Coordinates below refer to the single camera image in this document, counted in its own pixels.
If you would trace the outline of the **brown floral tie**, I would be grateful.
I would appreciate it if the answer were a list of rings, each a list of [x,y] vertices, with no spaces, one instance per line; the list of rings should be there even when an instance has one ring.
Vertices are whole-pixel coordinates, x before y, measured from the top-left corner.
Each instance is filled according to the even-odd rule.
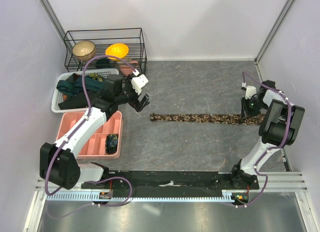
[[[241,114],[150,114],[152,122],[186,122],[186,123],[211,123],[226,125],[249,125],[259,126],[262,124],[265,115],[260,113],[257,116],[248,117],[240,121]]]

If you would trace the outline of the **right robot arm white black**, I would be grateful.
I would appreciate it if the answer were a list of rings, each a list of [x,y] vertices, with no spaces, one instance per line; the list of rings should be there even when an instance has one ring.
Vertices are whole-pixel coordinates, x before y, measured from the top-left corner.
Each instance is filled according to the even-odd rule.
[[[229,175],[229,183],[235,189],[258,187],[257,176],[261,167],[277,151],[290,146],[297,138],[305,109],[290,102],[276,83],[266,80],[260,87],[242,83],[245,91],[241,98],[240,121],[252,119],[262,109],[266,113],[259,126],[259,139],[250,153],[235,164]]]

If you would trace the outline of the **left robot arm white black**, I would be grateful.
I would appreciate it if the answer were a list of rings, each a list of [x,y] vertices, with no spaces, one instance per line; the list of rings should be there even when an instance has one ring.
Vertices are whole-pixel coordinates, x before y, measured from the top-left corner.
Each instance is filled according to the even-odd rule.
[[[59,189],[72,189],[77,183],[93,183],[99,189],[106,188],[110,177],[102,165],[79,164],[77,156],[86,142],[103,126],[120,105],[129,104],[137,112],[149,104],[149,96],[140,95],[149,82],[144,74],[134,71],[126,81],[119,74],[110,74],[103,89],[89,102],[79,121],[54,143],[44,143],[40,148],[39,174],[44,179],[44,188],[49,195],[49,183]]]

